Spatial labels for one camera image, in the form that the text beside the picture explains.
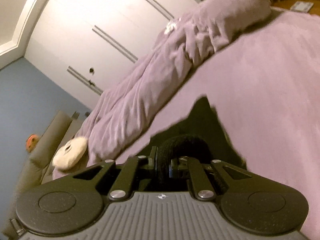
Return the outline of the black knit sweater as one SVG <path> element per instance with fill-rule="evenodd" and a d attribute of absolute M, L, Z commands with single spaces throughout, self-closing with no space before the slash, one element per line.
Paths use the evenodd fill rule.
<path fill-rule="evenodd" d="M 150 155 L 153 146 L 158 148 L 158 168 L 164 175 L 169 174 L 170 161 L 182 156 L 198 159 L 202 164 L 218 159 L 247 168 L 246 161 L 228 141 L 216 109 L 205 96 L 193 104 L 185 119 L 153 135 L 140 155 Z"/>

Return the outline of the cream plush pillow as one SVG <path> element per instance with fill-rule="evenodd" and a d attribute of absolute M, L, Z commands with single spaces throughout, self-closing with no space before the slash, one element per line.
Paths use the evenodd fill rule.
<path fill-rule="evenodd" d="M 54 155 L 52 165 L 61 171 L 73 168 L 87 151 L 86 137 L 76 137 L 68 141 Z"/>

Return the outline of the orange plush toy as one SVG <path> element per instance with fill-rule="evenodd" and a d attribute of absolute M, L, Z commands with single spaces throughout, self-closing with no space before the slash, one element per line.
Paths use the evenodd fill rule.
<path fill-rule="evenodd" d="M 31 153 L 39 142 L 40 137 L 36 134 L 31 134 L 26 140 L 25 148 L 28 153 Z"/>

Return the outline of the purple crumpled duvet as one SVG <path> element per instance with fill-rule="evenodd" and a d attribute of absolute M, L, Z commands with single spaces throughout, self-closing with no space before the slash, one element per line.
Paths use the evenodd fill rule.
<path fill-rule="evenodd" d="M 148 129 L 191 70 L 270 13 L 270 0 L 204 0 L 170 21 L 159 33 L 153 49 L 135 63 L 133 71 L 103 92 L 77 131 L 75 138 L 88 140 L 87 151 L 79 162 L 67 171 L 53 167 L 52 178 L 116 159 Z"/>

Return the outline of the purple bed sheet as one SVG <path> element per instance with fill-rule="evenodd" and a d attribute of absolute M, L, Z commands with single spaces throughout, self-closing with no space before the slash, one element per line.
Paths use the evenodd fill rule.
<path fill-rule="evenodd" d="M 304 194 L 302 233 L 319 239 L 319 16 L 273 9 L 203 63 L 117 163 L 184 119 L 202 96 L 251 172 Z"/>

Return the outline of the white wardrobe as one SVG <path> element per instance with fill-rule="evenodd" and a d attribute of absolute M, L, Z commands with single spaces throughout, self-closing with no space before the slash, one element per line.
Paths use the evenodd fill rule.
<path fill-rule="evenodd" d="M 26 59 L 89 108 L 200 0 L 49 0 Z"/>

